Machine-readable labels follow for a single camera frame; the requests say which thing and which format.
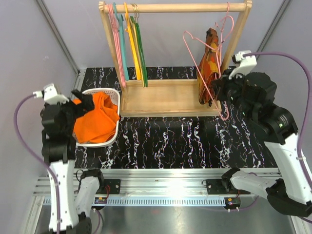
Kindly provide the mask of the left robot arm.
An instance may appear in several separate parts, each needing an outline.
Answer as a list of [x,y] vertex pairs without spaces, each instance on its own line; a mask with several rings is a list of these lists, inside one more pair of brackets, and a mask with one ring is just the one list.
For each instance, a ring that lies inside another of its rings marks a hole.
[[73,90],[72,94],[80,100],[79,104],[48,88],[43,95],[45,105],[40,114],[43,125],[41,153],[50,179],[50,234],[90,234],[90,211],[95,195],[106,187],[101,170],[91,169],[82,173],[78,194],[74,194],[74,125],[95,106],[91,95],[78,90]]

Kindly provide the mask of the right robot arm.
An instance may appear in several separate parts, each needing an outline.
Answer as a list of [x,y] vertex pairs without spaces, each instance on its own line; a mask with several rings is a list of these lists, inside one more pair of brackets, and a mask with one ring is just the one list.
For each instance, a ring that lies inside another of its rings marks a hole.
[[298,155],[298,127],[292,114],[274,104],[275,82],[265,74],[251,72],[233,78],[223,75],[212,81],[216,98],[230,101],[246,118],[256,137],[265,143],[282,175],[265,179],[239,168],[221,177],[226,193],[247,191],[268,200],[283,215],[307,218],[312,214],[312,190]]

